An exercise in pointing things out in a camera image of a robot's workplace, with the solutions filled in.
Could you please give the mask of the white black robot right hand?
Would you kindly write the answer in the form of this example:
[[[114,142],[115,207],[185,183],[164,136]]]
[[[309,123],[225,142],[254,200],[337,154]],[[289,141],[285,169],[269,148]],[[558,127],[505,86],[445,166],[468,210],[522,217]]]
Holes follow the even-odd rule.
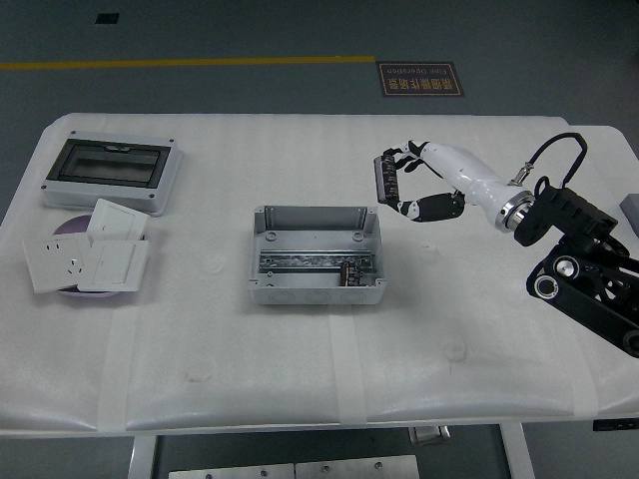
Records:
[[[397,173],[410,173],[425,165],[453,188],[451,193],[403,201]],[[529,204],[530,193],[504,181],[494,170],[465,149],[412,141],[392,147],[373,160],[377,201],[416,223],[460,217],[467,204],[480,206],[488,221],[509,233],[516,229],[516,215]]]

